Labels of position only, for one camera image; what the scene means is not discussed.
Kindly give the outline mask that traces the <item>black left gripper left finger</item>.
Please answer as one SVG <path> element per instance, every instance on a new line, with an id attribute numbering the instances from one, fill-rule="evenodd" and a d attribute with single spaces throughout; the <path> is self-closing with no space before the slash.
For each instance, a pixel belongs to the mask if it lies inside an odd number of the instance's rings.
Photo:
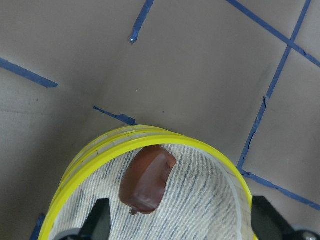
<path id="1" fill-rule="evenodd" d="M 110 201 L 108 198 L 100 198 L 96 201 L 79 231 L 79 237 L 81 240 L 108 240 L 110 234 Z"/>

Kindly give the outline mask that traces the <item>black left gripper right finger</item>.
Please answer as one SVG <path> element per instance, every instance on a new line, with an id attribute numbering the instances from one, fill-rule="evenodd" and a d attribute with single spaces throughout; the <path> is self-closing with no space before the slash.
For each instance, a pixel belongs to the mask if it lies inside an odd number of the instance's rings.
<path id="1" fill-rule="evenodd" d="M 300 234 L 264 196 L 252 197 L 251 227 L 259 240 L 299 240 Z"/>

